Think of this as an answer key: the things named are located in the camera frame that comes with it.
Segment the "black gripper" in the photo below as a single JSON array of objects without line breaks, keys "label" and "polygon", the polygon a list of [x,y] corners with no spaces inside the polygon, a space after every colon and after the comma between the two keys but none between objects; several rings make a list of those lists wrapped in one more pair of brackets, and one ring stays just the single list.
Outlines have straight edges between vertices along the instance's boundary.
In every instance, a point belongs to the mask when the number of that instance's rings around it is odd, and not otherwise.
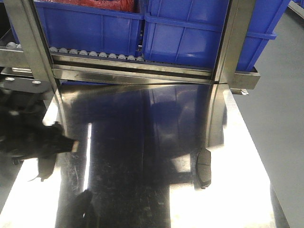
[{"label": "black gripper", "polygon": [[0,153],[14,162],[76,152],[79,142],[55,122],[43,124],[47,81],[6,77],[0,81]]}]

